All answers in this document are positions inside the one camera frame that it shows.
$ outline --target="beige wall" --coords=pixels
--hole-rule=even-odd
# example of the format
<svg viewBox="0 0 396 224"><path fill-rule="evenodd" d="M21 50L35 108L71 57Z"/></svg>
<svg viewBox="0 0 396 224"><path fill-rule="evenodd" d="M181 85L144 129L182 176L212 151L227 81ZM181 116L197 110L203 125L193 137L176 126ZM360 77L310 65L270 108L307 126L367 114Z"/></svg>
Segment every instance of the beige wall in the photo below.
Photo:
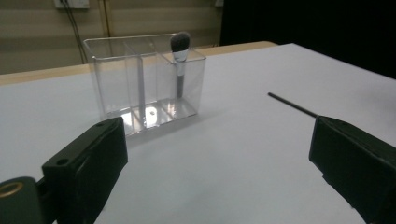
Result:
<svg viewBox="0 0 396 224"><path fill-rule="evenodd" d="M221 8L214 0L100 0L112 36L191 33L195 47L219 43ZM103 7L74 10L81 39L106 36ZM67 14L53 0L0 1L0 74L81 63Z"/></svg>

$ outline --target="white table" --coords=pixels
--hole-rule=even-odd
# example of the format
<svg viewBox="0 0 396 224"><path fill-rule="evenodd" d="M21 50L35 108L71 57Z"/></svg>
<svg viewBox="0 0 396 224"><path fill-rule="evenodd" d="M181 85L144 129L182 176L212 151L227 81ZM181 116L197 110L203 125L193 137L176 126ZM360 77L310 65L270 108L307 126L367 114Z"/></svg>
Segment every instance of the white table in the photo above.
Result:
<svg viewBox="0 0 396 224"><path fill-rule="evenodd" d="M315 120L271 91L396 146L396 80L289 44L207 57L199 115L127 139L96 223L363 223L308 160ZM0 87L0 182L99 121L90 74Z"/></svg>

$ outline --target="thin black stick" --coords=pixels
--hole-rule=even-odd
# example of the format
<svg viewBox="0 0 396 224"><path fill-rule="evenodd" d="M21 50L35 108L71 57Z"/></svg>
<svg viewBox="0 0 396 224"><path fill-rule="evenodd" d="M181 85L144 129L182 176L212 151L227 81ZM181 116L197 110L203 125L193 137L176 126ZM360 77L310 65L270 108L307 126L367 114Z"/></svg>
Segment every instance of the thin black stick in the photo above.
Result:
<svg viewBox="0 0 396 224"><path fill-rule="evenodd" d="M284 103L286 105L289 105L291 107L294 107L295 109L300 110L301 112L304 112L305 114L311 116L312 118L316 118L318 116L314 112L311 112L311 111L309 111L309 110L307 110L307 109L305 109L303 107L300 107L299 105L296 105L296 104L294 104L294 103L292 103L290 101L287 101L287 100L285 100L285 99L283 99L283 98L281 98L281 97L279 97L279 96L277 96L277 95L275 95L275 94L273 94L271 92L268 92L268 95L271 96L274 99L277 99L278 101L280 101L280 102L282 102L282 103Z"/></svg>

